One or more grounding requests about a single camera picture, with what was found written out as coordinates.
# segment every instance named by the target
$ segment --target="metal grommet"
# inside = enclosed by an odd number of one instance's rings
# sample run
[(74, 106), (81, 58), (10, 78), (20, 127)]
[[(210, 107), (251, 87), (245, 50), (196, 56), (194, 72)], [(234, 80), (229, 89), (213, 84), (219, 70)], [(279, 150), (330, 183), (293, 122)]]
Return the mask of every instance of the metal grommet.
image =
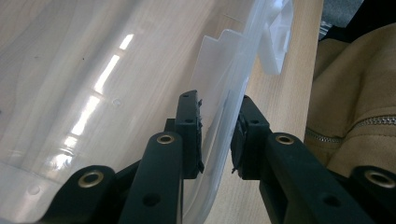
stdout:
[[(96, 177), (96, 178), (93, 180), (88, 180), (87, 177)], [(105, 176), (103, 175), (103, 173), (98, 170), (89, 171), (79, 178), (78, 185), (84, 189), (91, 188), (102, 182), (104, 177)]]
[(157, 142), (160, 144), (170, 144), (175, 141), (175, 138), (172, 135), (164, 134), (157, 138)]
[(283, 145), (291, 145), (294, 143), (294, 139), (292, 139), (286, 135), (278, 135), (276, 137), (276, 141)]
[(364, 172), (364, 176), (373, 184), (376, 184), (382, 188), (393, 189), (396, 187), (396, 183), (393, 179), (387, 175), (383, 175), (377, 171), (368, 170)]

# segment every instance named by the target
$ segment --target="zipper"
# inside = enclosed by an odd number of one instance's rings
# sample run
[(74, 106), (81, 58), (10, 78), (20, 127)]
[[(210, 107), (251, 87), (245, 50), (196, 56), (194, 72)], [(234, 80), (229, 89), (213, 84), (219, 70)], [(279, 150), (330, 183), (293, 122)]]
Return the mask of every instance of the zipper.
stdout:
[(340, 137), (328, 137), (320, 133), (316, 133), (308, 128), (305, 129), (305, 134), (325, 143), (341, 143), (344, 140), (344, 138)]
[(396, 125), (396, 116), (381, 116), (375, 118), (364, 119), (353, 126), (352, 129), (369, 126), (369, 125)]
[[(396, 125), (396, 116), (395, 115), (388, 115), (388, 116), (380, 116), (380, 117), (374, 117), (374, 118), (368, 118), (368, 119), (363, 119), (356, 123), (349, 131), (351, 132), (352, 130), (364, 126), (370, 126), (370, 125)], [(315, 131), (306, 128), (305, 129), (305, 134), (309, 135), (312, 138), (315, 138), (319, 140), (320, 142), (325, 142), (325, 143), (341, 143), (344, 138), (341, 137), (329, 137), (322, 135), (320, 133), (316, 133)]]

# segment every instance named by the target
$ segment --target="black mounting arm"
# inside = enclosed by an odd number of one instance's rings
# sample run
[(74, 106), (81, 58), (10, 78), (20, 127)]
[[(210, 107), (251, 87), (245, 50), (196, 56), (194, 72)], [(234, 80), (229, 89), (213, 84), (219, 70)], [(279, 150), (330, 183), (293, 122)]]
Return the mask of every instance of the black mounting arm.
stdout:
[(181, 223), (183, 180), (204, 170), (197, 91), (180, 95), (177, 116), (148, 141), (141, 161), (115, 173), (75, 172), (39, 223)]
[(272, 133), (245, 96), (232, 141), (234, 169), (260, 180), (273, 223), (396, 223), (396, 175), (372, 166), (328, 171), (295, 136)]

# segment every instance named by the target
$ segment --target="tan fabric bag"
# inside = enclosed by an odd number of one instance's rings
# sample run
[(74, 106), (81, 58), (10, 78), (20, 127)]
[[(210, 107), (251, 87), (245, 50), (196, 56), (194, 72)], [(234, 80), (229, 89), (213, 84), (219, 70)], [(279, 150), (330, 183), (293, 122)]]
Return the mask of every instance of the tan fabric bag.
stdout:
[(396, 23), (319, 42), (305, 144), (328, 169), (396, 173)]

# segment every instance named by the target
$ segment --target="transparent plastic sheet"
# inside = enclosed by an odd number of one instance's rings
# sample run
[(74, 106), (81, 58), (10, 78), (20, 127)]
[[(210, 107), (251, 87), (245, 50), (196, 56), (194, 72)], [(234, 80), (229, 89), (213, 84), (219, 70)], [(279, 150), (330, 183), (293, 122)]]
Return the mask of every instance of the transparent plastic sheet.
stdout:
[(178, 96), (198, 90), (205, 171), (185, 181), (183, 212), (185, 223), (203, 223), (261, 41), (265, 4), (32, 3), (30, 18), (15, 18), (24, 29), (0, 38), (0, 217), (36, 221), (80, 168), (117, 172), (140, 160), (149, 138), (175, 116)]

